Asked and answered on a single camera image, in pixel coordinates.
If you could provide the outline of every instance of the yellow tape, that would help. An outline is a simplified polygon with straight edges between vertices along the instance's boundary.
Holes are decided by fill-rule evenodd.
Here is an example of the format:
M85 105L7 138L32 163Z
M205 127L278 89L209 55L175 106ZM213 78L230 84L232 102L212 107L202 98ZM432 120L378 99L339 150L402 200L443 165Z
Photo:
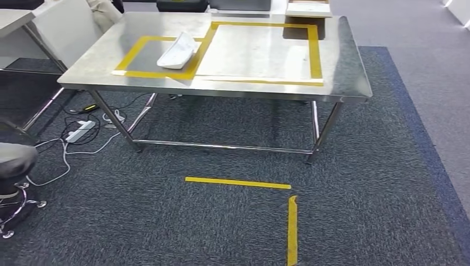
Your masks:
M189 61L187 68L183 72L149 72L149 71L134 71L127 70L127 67L138 55L140 50L149 41L174 41L176 37L167 36L142 36L137 40L135 45L130 51L124 56L124 59L119 63L113 74L123 76L133 76L136 78L171 78L171 79L186 79L192 80L195 75L197 68L199 67L209 45L214 38L219 25L235 25L235 26L260 26L260 27L283 27L283 28L306 28L308 31L308 42L309 42L309 59L310 59L310 76L312 79L319 79L321 75L320 55L318 46L318 31L315 25L306 24L288 24L288 23L262 23L262 22L225 22L216 21L212 22L209 26L204 38L195 38L195 41L201 42L199 49L196 54ZM311 81L265 81L265 80L239 80L231 81L239 83L263 83L263 84L280 84L280 85L306 85L306 86L323 86L323 83L311 82Z
M232 26L258 26L258 27L282 27L282 28L301 28L307 29L307 24L288 24L288 23L266 23L266 22L235 22L235 21L213 21L216 25L232 25Z
M124 59L117 65L115 70L126 70L127 66L133 61L133 59L137 56L137 54L142 50L142 48L145 46L145 43L147 42L147 38L141 37L137 42L134 44L134 46L129 50L126 56L124 56Z
M287 266L297 264L297 196L289 198L287 221Z
M310 55L310 77L312 79L321 78L320 49L318 47L318 31L315 25L309 25L307 28L309 39Z
M226 81L226 82L239 82L239 83L258 83L258 84L323 86L323 82L309 82L309 81L219 80L219 79L205 79L205 80L211 80L211 81Z
M186 182L215 183L215 184L225 184L225 185L251 186L251 187L279 188L283 190L291 189L291 186L287 184L241 181L241 180L218 179L218 178L205 178L205 177L192 177L192 176L187 176L185 178L185 181Z

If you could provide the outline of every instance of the power strip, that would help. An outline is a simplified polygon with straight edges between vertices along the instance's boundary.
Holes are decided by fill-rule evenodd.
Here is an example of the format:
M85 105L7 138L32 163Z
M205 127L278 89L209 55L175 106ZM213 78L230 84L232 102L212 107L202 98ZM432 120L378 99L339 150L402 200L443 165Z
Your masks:
M80 128L75 131L69 132L69 136L65 139L66 142L76 142L96 125L96 123L93 121L77 121L77 123L81 124Z

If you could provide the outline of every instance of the white cable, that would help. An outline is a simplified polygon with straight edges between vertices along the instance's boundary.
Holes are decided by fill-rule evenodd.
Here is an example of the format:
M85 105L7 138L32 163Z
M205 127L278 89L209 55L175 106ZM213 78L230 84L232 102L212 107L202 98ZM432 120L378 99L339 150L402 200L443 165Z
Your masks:
M103 145L101 148L99 148L97 151L94 151L94 152L86 152L86 151L67 152L67 151L65 151L65 154L67 154L67 155L71 155L71 154L97 154L97 153L100 152L102 149L104 149L104 148L106 147L106 145L108 145L109 142L111 142L111 140L112 140L115 136L117 136L117 135L119 135L119 134L121 134L121 133L117 133L116 135L113 135L112 137L110 137L110 138L108 139L108 141L107 141L106 143L104 143L104 145Z
M62 147L64 148L64 152L62 153L62 159L64 160L65 165L67 165L67 170L66 170L62 175L60 175L60 176L58 176L58 177L56 177L56 178L54 178L54 179L52 179L52 180L49 180L49 181L47 181L46 183L42 183L42 184L36 184L36 183L34 183L34 181L31 180L31 178L29 178L29 176L26 176L26 179L27 179L31 184L33 184L33 185L35 185L35 186L37 186L37 187L42 187L42 186L45 186L45 185L47 185L47 184L50 184L50 183L56 181L57 179L59 179L59 178L65 176L66 174L68 174L68 173L70 172L71 167L70 167L69 162L67 162L67 146L69 145L68 143L65 143L62 139L54 139L54 140L49 140L49 141L46 141L46 142L41 143L41 144L39 144L39 145L36 145L36 147L42 146L42 145L44 145L44 144L46 144L46 143L49 143L49 142L55 141L55 140L60 140L60 141L62 142Z
M52 140L43 142L43 143L41 143L41 144L38 144L38 145L35 146L36 148L37 148L37 147L41 147L42 145L47 144L47 143L50 143L50 142L52 142L52 141L60 140L60 141L62 142L62 147L64 148L64 152L62 153L62 158L63 158L63 160L64 160L65 165L67 165L67 171L65 171L65 172L64 172L63 174L61 174L60 176L58 176L58 177L56 177L56 178L54 178L54 179L52 179L52 180L49 180L49 181L47 181L46 183L42 183L42 184L36 184L34 181L31 180L31 178L29 178L29 176L26 176L26 179L29 181L29 183L31 183L32 185L37 186L37 187L42 187L42 186L45 186L45 185L47 185L47 184L50 184L50 183L52 183L52 182L58 180L59 178L65 176L66 174L68 174L68 173L70 172L71 167L70 167L69 162L67 162L67 155L72 155L72 154L97 154L97 153L100 152L102 149L104 149L104 148L109 144L109 142L111 142L111 140L112 140L115 136L117 136L117 135L119 135L119 134L120 134L120 133L117 133L117 134L113 135L112 137L110 137L110 138L108 139L108 141L107 141L106 143L104 143L104 145L103 145L101 148L99 148L98 150L96 150L96 151L94 151L94 152L70 152L70 153L68 153L68 152L67 152L67 147L69 146L69 144L68 144L68 143L65 143L64 140L62 140L62 139L52 139Z
M122 116L119 114L119 110L118 110L118 109L114 110L114 115L117 117L117 119L118 119L119 121L121 121L121 123L124 122L124 120L126 120L124 117L122 117ZM113 122L111 121L111 119L106 118L106 113L103 114L103 120L106 121L106 122L108 122L108 124L112 124L112 123L113 123Z

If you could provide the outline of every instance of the yellow tape square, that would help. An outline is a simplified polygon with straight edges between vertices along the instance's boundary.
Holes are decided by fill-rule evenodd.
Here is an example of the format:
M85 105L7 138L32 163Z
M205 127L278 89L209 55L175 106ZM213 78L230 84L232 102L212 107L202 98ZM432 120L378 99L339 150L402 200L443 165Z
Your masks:
M258 22L212 22L209 30L207 31L204 38L195 38L195 41L201 42L196 54L188 62L187 67L180 73L175 72L151 72L151 71L135 71L128 69L131 62L136 58L140 51L144 48L147 42L150 41L173 41L176 37L165 37L165 36L142 36L137 40L134 46L124 56L124 59L119 63L116 69L113 71L115 75L132 76L137 78L171 78L171 79L185 79L192 80L196 71L208 50L212 39L219 25L233 25L233 26L255 26L255 27L283 27L283 28L305 28L308 32L308 45L309 45L309 57L310 57L310 77L312 79L321 79L321 65L319 55L319 44L318 44L318 31L316 25L306 24L284 24L284 23L258 23ZM323 82L312 82L306 81L265 81L265 80L225 80L232 82L244 82L244 83L271 83L271 84L283 84L283 85L322 85Z

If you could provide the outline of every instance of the chair caster wheel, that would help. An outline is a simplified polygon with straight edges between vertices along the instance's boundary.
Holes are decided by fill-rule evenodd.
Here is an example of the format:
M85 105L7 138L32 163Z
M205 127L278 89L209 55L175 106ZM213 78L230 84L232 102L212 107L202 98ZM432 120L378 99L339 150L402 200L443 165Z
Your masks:
M36 206L38 208L44 208L47 205L47 201L40 201Z
M14 235L14 231L8 231L6 234L2 235L4 239L8 239Z
M25 190L26 188L28 188L28 187L29 187L29 183L25 182L25 183L23 183L23 184L21 184L21 185L20 185L20 184L18 184L18 187L20 187L20 188L22 188L22 189L24 189L24 190Z

